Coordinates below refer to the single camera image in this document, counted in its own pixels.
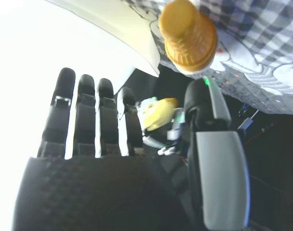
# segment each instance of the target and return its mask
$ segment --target plaid cloth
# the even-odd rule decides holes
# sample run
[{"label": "plaid cloth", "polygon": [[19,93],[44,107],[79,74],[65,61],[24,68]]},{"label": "plaid cloth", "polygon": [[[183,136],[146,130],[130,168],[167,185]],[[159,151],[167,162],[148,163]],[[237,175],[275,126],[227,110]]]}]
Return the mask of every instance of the plaid cloth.
[{"label": "plaid cloth", "polygon": [[[158,18],[170,0],[123,0],[150,22],[161,64],[168,59]],[[293,114],[293,0],[191,0],[217,27],[210,69],[223,93],[265,113]],[[201,74],[191,75],[199,78]]]}]

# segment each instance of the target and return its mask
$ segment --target dark background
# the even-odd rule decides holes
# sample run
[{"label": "dark background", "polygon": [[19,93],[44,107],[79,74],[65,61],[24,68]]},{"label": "dark background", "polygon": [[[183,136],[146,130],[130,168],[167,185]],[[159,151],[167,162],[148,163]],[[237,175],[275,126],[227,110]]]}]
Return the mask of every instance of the dark background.
[{"label": "dark background", "polygon": [[[192,79],[164,66],[159,69],[159,78],[136,69],[124,85],[134,91],[137,101],[153,96],[176,97],[182,107]],[[225,99],[232,129],[236,129],[242,123],[239,110],[243,102],[229,96]],[[246,115],[254,112],[250,108]],[[274,231],[293,231],[293,115],[259,112],[244,143],[251,138],[255,139],[245,146],[251,180],[251,219]]]}]

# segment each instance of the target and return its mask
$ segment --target green light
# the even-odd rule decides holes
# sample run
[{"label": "green light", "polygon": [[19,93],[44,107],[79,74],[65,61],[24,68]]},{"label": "green light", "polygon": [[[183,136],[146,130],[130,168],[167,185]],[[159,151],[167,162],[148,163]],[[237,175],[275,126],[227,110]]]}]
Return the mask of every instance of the green light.
[{"label": "green light", "polygon": [[204,83],[205,83],[205,85],[209,86],[210,81],[206,78],[206,79],[204,80]]}]

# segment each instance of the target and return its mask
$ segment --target robotic hand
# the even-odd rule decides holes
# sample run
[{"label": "robotic hand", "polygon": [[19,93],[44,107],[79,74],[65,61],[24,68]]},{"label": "robotic hand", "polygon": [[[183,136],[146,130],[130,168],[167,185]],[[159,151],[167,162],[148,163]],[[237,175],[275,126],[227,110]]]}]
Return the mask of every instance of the robotic hand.
[{"label": "robotic hand", "polygon": [[167,163],[175,162],[186,171],[185,164],[178,155],[140,155],[134,95],[123,88],[116,106],[107,79],[96,91],[91,76],[81,77],[73,156],[64,159],[74,83],[74,71],[62,69],[38,156],[29,160],[21,182],[14,231],[239,230],[247,225],[246,160],[237,133],[228,130],[230,115],[211,79],[195,80],[186,91],[191,127],[186,205],[169,178],[175,170],[167,170]]}]

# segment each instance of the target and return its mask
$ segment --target yellow object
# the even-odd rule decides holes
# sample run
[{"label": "yellow object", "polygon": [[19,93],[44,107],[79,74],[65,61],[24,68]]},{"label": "yellow object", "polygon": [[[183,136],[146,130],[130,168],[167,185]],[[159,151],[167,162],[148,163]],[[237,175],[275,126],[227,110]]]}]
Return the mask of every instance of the yellow object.
[{"label": "yellow object", "polygon": [[144,127],[148,131],[153,131],[169,123],[174,116],[176,107],[176,98],[166,98],[151,104],[143,112]]},{"label": "yellow object", "polygon": [[217,34],[213,22],[188,0],[174,0],[162,11],[159,27],[169,59],[186,72],[208,67],[215,56]]}]

